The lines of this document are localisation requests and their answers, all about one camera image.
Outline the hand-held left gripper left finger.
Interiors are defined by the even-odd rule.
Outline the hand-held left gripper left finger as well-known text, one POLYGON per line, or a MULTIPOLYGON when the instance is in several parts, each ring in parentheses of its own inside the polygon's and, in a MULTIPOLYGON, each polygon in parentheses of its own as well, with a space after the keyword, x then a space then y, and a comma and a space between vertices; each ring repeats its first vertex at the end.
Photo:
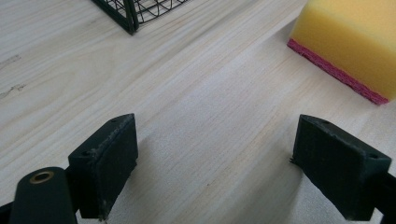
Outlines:
POLYGON ((110 119, 68 156, 73 205, 83 218, 108 218, 137 158, 133 114, 110 119))

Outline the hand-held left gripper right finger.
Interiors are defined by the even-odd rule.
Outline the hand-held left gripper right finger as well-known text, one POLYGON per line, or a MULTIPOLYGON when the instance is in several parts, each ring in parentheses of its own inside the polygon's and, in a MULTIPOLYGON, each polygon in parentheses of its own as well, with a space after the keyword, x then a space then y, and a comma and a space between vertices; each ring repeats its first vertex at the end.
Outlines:
POLYGON ((290 161, 345 219, 368 221, 377 209, 392 220, 391 158, 350 133, 301 115, 290 161))

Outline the yellow sponge with red pad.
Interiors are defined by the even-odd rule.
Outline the yellow sponge with red pad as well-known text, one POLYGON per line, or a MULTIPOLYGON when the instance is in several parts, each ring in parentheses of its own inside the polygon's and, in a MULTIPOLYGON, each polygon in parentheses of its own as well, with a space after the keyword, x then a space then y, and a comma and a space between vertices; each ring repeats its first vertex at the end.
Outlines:
POLYGON ((376 105, 396 99, 396 0, 308 0, 288 46, 376 105))

